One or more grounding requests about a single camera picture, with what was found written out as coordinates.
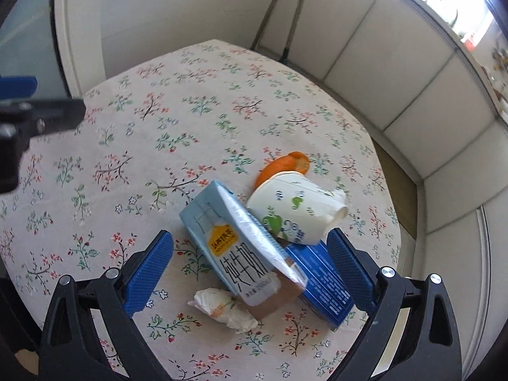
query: blue box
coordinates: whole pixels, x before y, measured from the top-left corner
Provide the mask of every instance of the blue box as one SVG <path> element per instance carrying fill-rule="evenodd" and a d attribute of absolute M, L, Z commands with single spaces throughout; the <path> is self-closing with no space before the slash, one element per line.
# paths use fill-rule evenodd
<path fill-rule="evenodd" d="M 333 266 L 326 244 L 290 244 L 286 252 L 295 260 L 308 277 L 307 287 L 300 298 L 321 319 L 336 330 L 347 317 L 354 302 L 344 282 Z"/>

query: table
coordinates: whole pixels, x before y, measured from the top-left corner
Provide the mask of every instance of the table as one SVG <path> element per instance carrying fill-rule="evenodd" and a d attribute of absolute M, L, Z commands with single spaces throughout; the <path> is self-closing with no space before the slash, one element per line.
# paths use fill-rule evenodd
<path fill-rule="evenodd" d="M 333 333 L 296 300 L 235 334 L 187 305 L 219 282 L 178 214 L 213 179 L 245 202 L 266 164 L 298 150 L 311 160 L 309 179 L 346 193 L 340 226 L 355 247 L 396 266 L 398 221 L 365 128 L 299 73 L 218 40 L 133 67 L 85 102 L 75 132 L 31 141 L 19 188 L 0 200 L 0 253 L 35 321 L 43 325 L 59 276 L 121 267 L 166 229 L 173 259 L 134 321 L 172 377 L 326 379 L 366 314 L 353 309 Z M 122 372 L 100 315 L 95 322 Z"/>

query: brown floor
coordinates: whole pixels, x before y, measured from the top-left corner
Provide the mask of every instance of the brown floor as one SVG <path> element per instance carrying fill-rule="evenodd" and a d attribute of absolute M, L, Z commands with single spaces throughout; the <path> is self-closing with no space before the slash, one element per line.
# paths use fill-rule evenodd
<path fill-rule="evenodd" d="M 383 168 L 399 223 L 416 239 L 418 201 L 416 185 L 395 160 L 374 139 L 372 141 Z"/>

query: white door frame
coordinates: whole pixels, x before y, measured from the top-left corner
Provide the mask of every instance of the white door frame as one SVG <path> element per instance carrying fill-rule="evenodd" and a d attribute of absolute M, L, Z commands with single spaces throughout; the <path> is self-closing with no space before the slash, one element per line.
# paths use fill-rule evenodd
<path fill-rule="evenodd" d="M 54 0 L 62 68 L 72 97 L 106 80 L 101 40 L 101 0 Z"/>

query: tablecloth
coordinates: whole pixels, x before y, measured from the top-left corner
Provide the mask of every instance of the tablecloth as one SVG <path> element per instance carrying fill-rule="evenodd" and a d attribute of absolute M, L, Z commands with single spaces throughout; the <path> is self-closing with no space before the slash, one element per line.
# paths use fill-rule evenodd
<path fill-rule="evenodd" d="M 85 103 L 77 130 L 31 141 L 19 188 L 0 199 L 0 253 L 35 321 L 43 325 L 59 276 L 121 267 L 166 229 L 173 259 L 134 321 L 172 377 L 325 379 L 366 314 L 353 309 L 331 332 L 296 300 L 236 334 L 187 305 L 220 283 L 178 215 L 213 179 L 245 202 L 266 164 L 298 150 L 311 160 L 309 179 L 347 195 L 340 226 L 354 246 L 394 267 L 398 221 L 365 128 L 299 73 L 218 40 L 133 67 Z M 122 372 L 100 315 L 95 322 Z"/>

